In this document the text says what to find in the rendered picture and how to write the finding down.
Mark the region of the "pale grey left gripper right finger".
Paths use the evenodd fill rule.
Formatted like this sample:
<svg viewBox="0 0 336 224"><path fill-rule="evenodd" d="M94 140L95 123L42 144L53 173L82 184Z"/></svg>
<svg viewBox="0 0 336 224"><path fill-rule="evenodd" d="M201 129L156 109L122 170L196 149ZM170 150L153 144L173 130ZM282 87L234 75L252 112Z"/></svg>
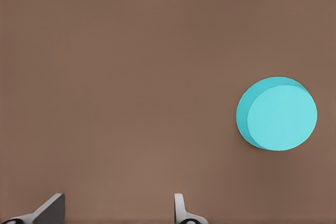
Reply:
<svg viewBox="0 0 336 224"><path fill-rule="evenodd" d="M201 216L187 212L183 194L174 194L174 223L175 224L208 224Z"/></svg>

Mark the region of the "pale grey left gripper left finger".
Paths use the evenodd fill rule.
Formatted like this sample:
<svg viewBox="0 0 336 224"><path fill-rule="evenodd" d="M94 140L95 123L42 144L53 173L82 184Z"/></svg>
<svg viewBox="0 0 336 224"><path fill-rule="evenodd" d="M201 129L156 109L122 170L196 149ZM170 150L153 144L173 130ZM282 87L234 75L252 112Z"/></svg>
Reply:
<svg viewBox="0 0 336 224"><path fill-rule="evenodd" d="M30 214L8 219L1 224L64 224L65 194L57 193Z"/></svg>

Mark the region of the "blue plate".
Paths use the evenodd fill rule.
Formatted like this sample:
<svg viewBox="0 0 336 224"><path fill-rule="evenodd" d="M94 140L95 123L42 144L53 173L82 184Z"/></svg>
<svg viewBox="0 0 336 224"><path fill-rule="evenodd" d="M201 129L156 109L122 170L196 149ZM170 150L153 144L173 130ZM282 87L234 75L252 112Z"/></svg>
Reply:
<svg viewBox="0 0 336 224"><path fill-rule="evenodd" d="M236 124L249 144L268 151L286 151L305 142L318 118L308 90L294 79L262 79L242 95Z"/></svg>

